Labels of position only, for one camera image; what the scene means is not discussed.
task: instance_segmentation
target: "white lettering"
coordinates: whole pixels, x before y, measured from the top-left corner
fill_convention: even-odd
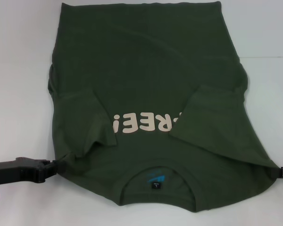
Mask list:
[[[119,126],[119,121],[118,121],[118,119],[119,119],[119,115],[118,114],[116,114],[115,116],[114,116],[114,122],[113,122],[113,130],[114,130],[114,132],[115,133],[117,133],[118,132],[118,126]]]
[[[124,121],[124,126],[131,126],[131,128],[124,128],[123,133],[133,133],[138,129],[137,119],[135,113],[129,113],[123,115],[124,119],[130,118],[130,120]]]
[[[179,113],[179,116],[181,115],[182,112]],[[174,118],[173,122],[176,122],[178,120],[178,118]]]
[[[160,120],[160,123],[158,124],[158,128],[160,131],[163,132],[170,131],[172,128],[172,121],[170,115],[165,114],[165,117],[166,119],[159,114],[155,116],[156,119]]]
[[[146,119],[141,119],[141,123],[148,124],[148,126],[141,125],[140,128],[145,131],[154,131],[155,130],[154,113],[142,112],[141,116],[147,117]]]

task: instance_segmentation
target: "neckline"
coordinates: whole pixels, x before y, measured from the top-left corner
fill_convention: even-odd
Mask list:
[[[133,166],[130,168],[130,171],[127,171],[114,185],[112,186],[112,194],[111,198],[112,200],[117,203],[118,205],[126,205],[127,203],[122,203],[123,197],[122,193],[124,190],[125,185],[138,173],[142,172],[143,170],[146,170],[148,168],[152,167],[168,167],[170,169],[173,169],[176,171],[187,183],[189,188],[191,189],[191,192],[193,192],[195,197],[195,209],[191,210],[190,208],[187,208],[187,203],[180,200],[175,200],[175,197],[170,197],[169,199],[166,198],[166,204],[171,204],[175,206],[179,206],[181,208],[187,209],[192,212],[199,212],[202,210],[208,209],[207,200],[205,199],[205,195],[203,193],[203,189],[199,185],[196,178],[193,176],[192,172],[189,172],[187,169],[185,169],[183,166],[179,165],[178,163],[169,160],[169,159],[155,159],[151,161],[144,161],[140,162],[138,164],[133,164]],[[126,200],[129,200],[130,203],[136,203],[136,199],[132,197],[132,199],[126,198]],[[155,197],[152,197],[151,199],[145,200],[145,202],[156,202],[157,199]]]

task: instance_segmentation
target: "shirt sleeve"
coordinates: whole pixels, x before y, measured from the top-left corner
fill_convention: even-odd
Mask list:
[[[95,143],[116,146],[112,122],[92,89],[59,94],[49,81],[53,99],[53,144],[56,159],[84,157]]]
[[[253,130],[243,102],[238,88],[201,85],[169,135],[224,157],[277,168]]]

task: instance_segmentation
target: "green t-shirt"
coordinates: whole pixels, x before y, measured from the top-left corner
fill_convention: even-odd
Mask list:
[[[49,81],[62,176],[118,205],[197,212],[255,196],[277,166],[246,89],[220,2],[62,4]]]

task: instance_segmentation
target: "white background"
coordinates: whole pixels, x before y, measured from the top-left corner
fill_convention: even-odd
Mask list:
[[[0,0],[0,161],[20,156],[54,159],[47,81],[61,2]],[[250,80],[246,92],[250,120],[270,157],[283,166],[283,0],[221,2]],[[283,226],[283,179],[259,196],[196,214],[165,204],[119,207],[60,176],[44,184],[0,185],[0,195],[0,226]]]

